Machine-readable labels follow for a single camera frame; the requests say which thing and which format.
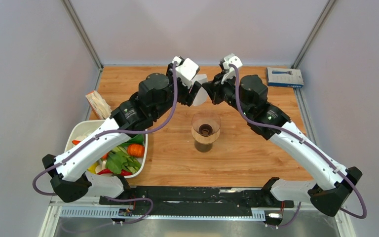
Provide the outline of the white paper coffee filter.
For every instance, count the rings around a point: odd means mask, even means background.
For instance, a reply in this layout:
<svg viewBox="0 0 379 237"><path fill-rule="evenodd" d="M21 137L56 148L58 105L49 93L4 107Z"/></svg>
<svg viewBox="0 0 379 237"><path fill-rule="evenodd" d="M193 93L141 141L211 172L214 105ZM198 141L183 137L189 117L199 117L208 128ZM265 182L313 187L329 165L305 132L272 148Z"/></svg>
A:
<svg viewBox="0 0 379 237"><path fill-rule="evenodd" d="M208 77L206 74L198 74L194 77L193 81L197 81L200 84L203 84L208 81ZM192 106L202 105L203 103L206 102L207 98L208 98L208 94L206 90L203 87L201 87L197 95L195 96Z"/></svg>

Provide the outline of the white vegetable tray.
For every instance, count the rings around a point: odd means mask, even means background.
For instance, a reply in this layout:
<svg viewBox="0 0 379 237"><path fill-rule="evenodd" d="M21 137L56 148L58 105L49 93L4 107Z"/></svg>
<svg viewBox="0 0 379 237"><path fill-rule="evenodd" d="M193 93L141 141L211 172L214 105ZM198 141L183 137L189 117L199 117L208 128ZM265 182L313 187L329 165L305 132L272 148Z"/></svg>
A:
<svg viewBox="0 0 379 237"><path fill-rule="evenodd" d="M98 129L104 123L104 121L105 120L86 120L86 121L82 121L82 122L78 123L72 129L72 131L71 131L71 133L69 135L69 138L67 140L64 152L67 152L71 148L74 147L74 144L72 143L72 141L75 138L77 138L79 136L85 136L85 137L87 137L88 135L90 135L91 133L93 133L96 129ZM139 168L139 170L136 171L136 173L134 173L132 175L125 175L124 177L126 179L138 176L141 173L141 171L143 170L144 165L145 165L146 156L147 156L147 153L148 153L148 148L147 148L147 146L148 146L148 135L144 134L144 135L139 135L139 136L141 137L141 139L139 137L135 136L134 139L136 140L136 142L132 141L131 143L132 144L139 144L139 143L141 143L141 145L143 147L145 147L144 155L141 158L136 158L137 161L141 164L141 167Z"/></svg>

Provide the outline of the round wooden dripper holder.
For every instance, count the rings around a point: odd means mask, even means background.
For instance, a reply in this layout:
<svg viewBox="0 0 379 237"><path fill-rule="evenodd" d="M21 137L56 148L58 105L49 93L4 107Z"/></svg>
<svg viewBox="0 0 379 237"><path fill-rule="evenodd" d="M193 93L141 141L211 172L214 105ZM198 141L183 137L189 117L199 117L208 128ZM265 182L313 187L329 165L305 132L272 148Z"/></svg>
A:
<svg viewBox="0 0 379 237"><path fill-rule="evenodd" d="M191 129L194 140L202 145L213 144L220 136L221 131L209 126L201 126L199 129Z"/></svg>

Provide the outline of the smoked glass carafe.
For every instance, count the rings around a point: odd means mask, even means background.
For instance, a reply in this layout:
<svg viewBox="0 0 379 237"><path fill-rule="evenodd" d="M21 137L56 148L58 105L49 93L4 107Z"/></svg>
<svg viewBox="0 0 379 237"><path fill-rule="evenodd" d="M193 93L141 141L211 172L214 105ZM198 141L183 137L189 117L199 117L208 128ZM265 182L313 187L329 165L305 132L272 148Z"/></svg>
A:
<svg viewBox="0 0 379 237"><path fill-rule="evenodd" d="M201 153L209 152L213 148L213 142L212 143L201 143L197 140L194 141L194 147Z"/></svg>

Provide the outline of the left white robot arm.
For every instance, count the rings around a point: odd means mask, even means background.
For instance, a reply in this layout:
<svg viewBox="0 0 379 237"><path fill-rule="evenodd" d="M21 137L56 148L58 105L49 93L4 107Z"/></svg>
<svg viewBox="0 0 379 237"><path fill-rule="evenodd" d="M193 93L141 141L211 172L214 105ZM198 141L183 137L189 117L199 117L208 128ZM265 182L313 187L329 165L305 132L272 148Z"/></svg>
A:
<svg viewBox="0 0 379 237"><path fill-rule="evenodd" d="M173 60L165 74L153 73L141 81L138 91L78 145L58 156L46 155L42 163L51 177L52 194L66 203L86 195L128 203L131 191L124 178L93 174L88 167L134 136L154 132L153 123L165 113L172 115L177 103L190 106L201 87L195 80L199 70L190 59Z"/></svg>

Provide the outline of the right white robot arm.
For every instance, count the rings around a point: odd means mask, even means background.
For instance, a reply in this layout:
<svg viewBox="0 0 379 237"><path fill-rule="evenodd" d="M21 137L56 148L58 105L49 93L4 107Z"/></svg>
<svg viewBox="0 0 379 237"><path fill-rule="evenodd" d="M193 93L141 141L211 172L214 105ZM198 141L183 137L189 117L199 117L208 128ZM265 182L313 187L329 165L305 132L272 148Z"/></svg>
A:
<svg viewBox="0 0 379 237"><path fill-rule="evenodd" d="M313 177L311 181L270 178L262 192L265 205L275 206L287 200L307 202L331 217L341 210L362 172L355 166L345 167L316 147L286 113L268 102L268 87L258 75L244 76L237 86L235 78L222 82L222 75L218 74L202 87L213 104L226 102L237 109L239 100L244 116L265 124L261 127L250 123L251 130L282 148Z"/></svg>

